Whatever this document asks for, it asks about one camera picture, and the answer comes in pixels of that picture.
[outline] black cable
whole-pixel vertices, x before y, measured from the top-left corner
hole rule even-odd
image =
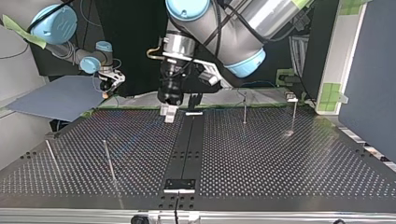
[[[88,20],[91,18],[91,10],[92,10],[92,1],[90,2],[90,6],[88,8]],[[85,25],[85,32],[84,32],[84,36],[82,37],[82,48],[85,49],[85,43],[87,41],[87,35],[88,35],[88,28],[90,27],[90,23],[87,22],[87,24]]]
[[[68,0],[65,3],[60,4],[59,6],[55,7],[53,10],[47,12],[46,14],[44,14],[42,17],[40,17],[38,20],[35,20],[32,24],[30,24],[30,26],[27,28],[27,33],[30,34],[32,32],[32,29],[35,28],[40,22],[42,22],[43,20],[45,20],[46,18],[48,18],[49,16],[51,16],[53,13],[55,13],[56,11],[58,11],[59,9],[70,5],[72,2],[74,2],[75,0]]]
[[[26,44],[26,48],[21,53],[17,53],[17,54],[11,55],[11,56],[0,58],[0,60],[18,57],[18,56],[22,55],[23,53],[25,53],[28,49],[29,49],[29,44]]]
[[[212,0],[213,5],[216,9],[216,17],[218,20],[218,42],[216,44],[216,50],[215,50],[215,57],[219,57],[219,52],[221,48],[221,35],[222,35],[222,27],[221,27],[221,11],[220,11],[220,6],[217,2],[217,0]]]
[[[178,207],[178,195],[177,195],[176,206],[175,206],[175,223],[176,224],[178,224],[177,207]]]
[[[309,92],[308,92],[308,90],[307,90],[307,88],[306,88],[306,86],[305,86],[305,84],[303,82],[303,78],[300,77],[298,74],[297,74],[297,77],[300,79],[301,85],[303,86],[304,91],[306,92],[306,95],[311,99],[312,104],[314,104],[314,106],[317,107],[317,103],[314,102],[314,98],[312,98],[312,96],[309,94]]]
[[[239,5],[236,7],[236,11],[238,11],[248,0],[243,0],[242,2],[239,3]],[[231,12],[230,15],[227,15],[224,21],[221,23],[221,29],[224,28],[224,26],[231,20],[231,18],[234,16],[234,12]],[[204,46],[207,46],[212,40],[216,37],[218,30],[214,30],[213,33],[209,36],[209,38],[204,42]]]
[[[217,54],[216,57],[218,57],[218,56],[219,56],[219,49],[220,49],[220,45],[221,45],[221,32],[222,32],[222,28],[223,28],[223,26],[225,25],[225,23],[227,23],[227,22],[225,22],[224,24],[221,23],[221,14],[220,14],[219,5],[216,3],[216,0],[213,1],[213,4],[214,4],[214,7],[216,7],[217,17],[218,17],[218,27],[217,27],[217,29],[216,29],[216,31],[215,31],[216,34],[217,34],[217,36],[219,37],[219,39],[218,39],[218,45],[217,45],[217,47],[216,47],[216,53],[215,53],[215,55]],[[192,34],[190,34],[189,31],[187,31],[184,27],[181,27],[180,25],[178,25],[178,24],[172,19],[172,16],[170,15],[170,13],[169,13],[168,10],[166,10],[166,12],[167,12],[167,14],[168,14],[169,21],[172,22],[172,24],[173,24],[180,32],[184,32],[184,33],[186,33],[187,35],[193,36]],[[213,40],[214,37],[216,37],[216,35],[214,35],[213,37],[210,36],[210,37],[205,41],[205,43],[203,44],[203,46],[206,47],[206,46]],[[196,39],[195,39],[195,41],[198,43],[197,46],[195,47],[195,50],[198,50],[198,48],[199,48],[199,41],[196,40]],[[194,61],[195,59],[196,59],[195,56],[192,56],[191,60],[190,60],[189,62],[187,62],[181,69],[179,69],[179,70],[173,75],[173,77],[177,77],[177,76],[179,76],[179,75],[182,75],[182,74],[184,73],[184,71],[185,71],[191,64],[193,64],[193,61]]]
[[[225,7],[229,8],[231,10],[231,12],[233,14],[236,15],[236,17],[242,22],[242,24],[254,35],[254,37],[256,37],[260,42],[262,42],[263,44],[266,44],[268,42],[267,39],[265,39],[264,37],[262,37],[259,33],[257,33],[257,31],[255,29],[253,29],[250,24],[247,22],[247,20],[245,20],[245,18],[232,6],[228,5],[228,4],[224,4]]]
[[[227,7],[227,8],[229,8],[229,9],[231,10],[231,12],[233,12],[233,13],[236,15],[236,17],[238,18],[238,20],[240,20],[240,21],[242,22],[242,24],[254,35],[254,37],[256,37],[256,38],[257,38],[260,42],[262,42],[263,44],[266,44],[266,43],[268,43],[268,42],[278,42],[278,41],[281,41],[281,40],[285,39],[286,37],[288,37],[288,36],[291,34],[291,32],[293,32],[294,29],[295,29],[295,26],[294,26],[294,24],[293,24],[292,27],[291,27],[284,35],[282,35],[281,37],[275,38],[275,39],[267,39],[267,38],[262,37],[259,33],[257,33],[257,31],[256,31],[255,29],[253,29],[253,28],[250,26],[250,24],[248,23],[248,21],[247,21],[247,20],[246,20],[235,8],[233,8],[232,6],[230,6],[230,5],[228,5],[228,4],[224,4],[224,6]],[[304,15],[301,16],[301,17],[297,20],[297,22],[299,22],[300,20],[302,20],[303,17],[306,16],[306,15],[312,10],[312,8],[314,8],[314,6],[315,6],[315,4],[312,4],[311,7],[304,13]]]

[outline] optical breadboard table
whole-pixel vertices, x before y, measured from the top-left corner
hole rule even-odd
[[[0,223],[175,211],[396,221],[396,174],[327,119],[306,107],[243,117],[207,109],[165,124],[155,110],[96,111],[0,172]],[[169,190],[180,183],[191,188]]]

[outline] metal post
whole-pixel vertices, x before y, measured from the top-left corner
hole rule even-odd
[[[105,152],[106,152],[107,161],[108,161],[108,167],[110,168],[111,175],[113,176],[113,180],[117,181],[117,178],[116,178],[116,175],[115,175],[114,169],[113,169],[113,162],[111,161],[110,151],[108,150],[108,146],[107,146],[107,141],[106,140],[103,140],[103,145],[105,147]]]
[[[295,119],[296,119],[296,113],[297,113],[297,104],[298,104],[298,101],[296,101],[296,102],[294,103],[293,120],[295,120]]]
[[[49,149],[50,156],[52,157],[53,160],[56,160],[55,154],[53,154],[53,151],[52,151],[52,146],[50,145],[50,140],[46,140],[46,143],[47,143],[47,147]]]
[[[248,106],[245,102],[245,111],[244,111],[244,124],[247,124],[247,116],[248,116]]]

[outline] green tape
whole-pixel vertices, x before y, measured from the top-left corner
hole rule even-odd
[[[358,15],[367,0],[342,0],[340,15]]]
[[[341,96],[341,84],[325,83],[320,95],[318,111],[334,112]]]
[[[291,0],[299,9],[303,9],[311,0]]]

